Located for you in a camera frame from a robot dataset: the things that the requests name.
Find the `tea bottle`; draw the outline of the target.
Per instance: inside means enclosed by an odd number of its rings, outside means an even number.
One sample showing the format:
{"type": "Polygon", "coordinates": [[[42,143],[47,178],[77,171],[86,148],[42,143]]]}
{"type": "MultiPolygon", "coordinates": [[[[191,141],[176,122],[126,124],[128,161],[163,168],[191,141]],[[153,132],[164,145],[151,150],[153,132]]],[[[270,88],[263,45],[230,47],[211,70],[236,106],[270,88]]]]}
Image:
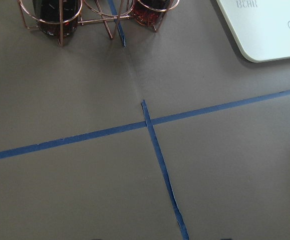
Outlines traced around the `tea bottle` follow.
{"type": "Polygon", "coordinates": [[[135,0],[131,7],[133,18],[142,26],[155,27],[160,25],[174,0],[135,0]]]}
{"type": "MultiPolygon", "coordinates": [[[[63,20],[69,20],[74,17],[79,10],[78,0],[63,0],[63,20]]],[[[33,0],[33,9],[35,16],[45,22],[58,23],[60,20],[59,1],[58,0],[33,0]]],[[[60,24],[49,24],[38,21],[40,30],[50,36],[60,36],[60,24]]],[[[72,21],[63,24],[63,36],[67,37],[77,29],[78,17],[72,21]]]]}

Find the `tea bottle right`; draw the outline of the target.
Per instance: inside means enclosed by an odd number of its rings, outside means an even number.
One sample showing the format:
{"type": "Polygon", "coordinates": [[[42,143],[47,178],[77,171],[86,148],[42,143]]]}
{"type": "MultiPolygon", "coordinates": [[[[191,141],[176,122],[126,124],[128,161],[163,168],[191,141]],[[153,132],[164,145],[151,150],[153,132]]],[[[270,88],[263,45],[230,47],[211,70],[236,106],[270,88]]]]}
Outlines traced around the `tea bottle right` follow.
{"type": "Polygon", "coordinates": [[[133,18],[142,26],[155,27],[160,25],[174,0],[135,0],[131,7],[133,18]]]}

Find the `tea bottle left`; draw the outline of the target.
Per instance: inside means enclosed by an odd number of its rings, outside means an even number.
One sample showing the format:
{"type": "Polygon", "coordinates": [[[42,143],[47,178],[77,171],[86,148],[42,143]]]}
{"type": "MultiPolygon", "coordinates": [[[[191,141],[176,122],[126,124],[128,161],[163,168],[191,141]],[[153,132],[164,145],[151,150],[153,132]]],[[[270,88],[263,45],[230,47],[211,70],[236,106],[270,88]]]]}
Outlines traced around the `tea bottle left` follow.
{"type": "MultiPolygon", "coordinates": [[[[74,17],[79,10],[78,0],[63,0],[63,20],[69,20],[74,17]]],[[[33,0],[33,9],[35,16],[45,22],[58,23],[60,20],[59,1],[58,0],[33,0]]],[[[38,21],[40,30],[50,36],[60,36],[60,24],[49,24],[38,21]]],[[[63,24],[63,36],[67,37],[77,29],[78,17],[72,21],[63,24]]]]}

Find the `cream bear tray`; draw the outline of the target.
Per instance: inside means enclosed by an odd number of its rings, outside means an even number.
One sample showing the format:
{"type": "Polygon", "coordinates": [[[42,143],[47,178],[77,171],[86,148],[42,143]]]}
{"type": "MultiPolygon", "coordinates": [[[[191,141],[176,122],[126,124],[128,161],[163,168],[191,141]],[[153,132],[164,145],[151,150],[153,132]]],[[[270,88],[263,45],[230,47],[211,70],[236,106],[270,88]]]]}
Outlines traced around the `cream bear tray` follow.
{"type": "Polygon", "coordinates": [[[290,59],[290,0],[219,0],[217,4],[247,60],[290,59]]]}

